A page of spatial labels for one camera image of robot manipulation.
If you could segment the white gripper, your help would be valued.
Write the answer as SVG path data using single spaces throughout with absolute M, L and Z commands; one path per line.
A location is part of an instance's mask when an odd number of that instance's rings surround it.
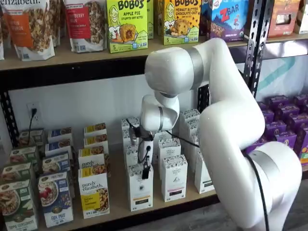
M 138 145 L 138 163 L 143 164 L 142 179 L 149 178 L 149 172 L 151 169 L 152 157 L 153 157 L 153 140 L 139 138 Z

